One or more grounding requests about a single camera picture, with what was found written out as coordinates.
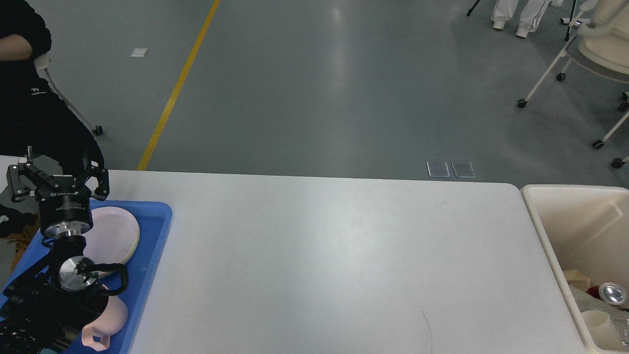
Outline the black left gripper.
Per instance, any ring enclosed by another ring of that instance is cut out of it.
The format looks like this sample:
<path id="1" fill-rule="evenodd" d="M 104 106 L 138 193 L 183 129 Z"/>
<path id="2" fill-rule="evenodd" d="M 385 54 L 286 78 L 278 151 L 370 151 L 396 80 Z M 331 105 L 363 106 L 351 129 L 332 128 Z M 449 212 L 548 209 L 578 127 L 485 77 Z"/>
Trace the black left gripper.
<path id="1" fill-rule="evenodd" d="M 27 147 L 24 163 L 11 164 L 7 168 L 7 186 L 11 191 L 11 201 L 22 202 L 31 197 L 31 192 L 49 194 L 55 190 L 53 177 L 38 168 L 33 161 L 31 146 Z M 61 235 L 83 235 L 93 227 L 89 199 L 104 201 L 110 195 L 109 170 L 104 159 L 86 150 L 83 154 L 84 168 L 74 177 L 74 191 L 58 192 L 43 196 L 38 200 L 40 231 L 46 238 L 58 239 Z M 91 189 L 87 183 L 96 180 Z"/>

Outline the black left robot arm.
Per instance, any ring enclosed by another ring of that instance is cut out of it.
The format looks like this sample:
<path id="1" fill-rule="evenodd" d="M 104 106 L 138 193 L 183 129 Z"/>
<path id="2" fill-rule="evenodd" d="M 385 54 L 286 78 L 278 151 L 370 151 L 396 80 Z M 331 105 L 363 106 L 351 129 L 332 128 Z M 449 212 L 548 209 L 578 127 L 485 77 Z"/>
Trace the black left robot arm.
<path id="1" fill-rule="evenodd" d="M 89 200 L 107 199 L 108 170 L 87 163 L 79 175 L 50 176 L 34 165 L 29 147 L 24 163 L 7 168 L 14 202 L 29 197 L 22 177 L 35 186 L 42 244 L 49 252 L 2 292 L 1 352 L 62 352 L 85 325 L 104 314 L 109 300 L 128 288 L 125 265 L 96 264 L 84 255 L 85 233 L 93 227 Z"/>

